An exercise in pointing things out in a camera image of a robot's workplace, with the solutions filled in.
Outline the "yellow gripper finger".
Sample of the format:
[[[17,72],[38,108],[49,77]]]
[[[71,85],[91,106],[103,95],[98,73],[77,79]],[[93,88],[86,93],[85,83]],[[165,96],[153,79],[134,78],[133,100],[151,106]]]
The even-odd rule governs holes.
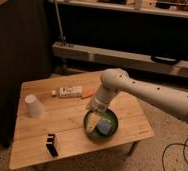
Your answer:
[[[89,117],[88,117],[86,131],[88,133],[91,133],[95,129],[95,127],[98,124],[99,120],[100,120],[100,114],[99,113],[96,113],[96,112],[91,113],[89,115]]]

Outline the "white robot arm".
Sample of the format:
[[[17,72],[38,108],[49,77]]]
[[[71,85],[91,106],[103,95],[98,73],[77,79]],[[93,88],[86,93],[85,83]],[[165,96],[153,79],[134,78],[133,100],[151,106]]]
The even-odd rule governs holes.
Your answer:
[[[188,123],[188,92],[134,80],[119,68],[104,70],[100,80],[101,85],[87,105],[90,111],[106,111],[115,96],[123,91]]]

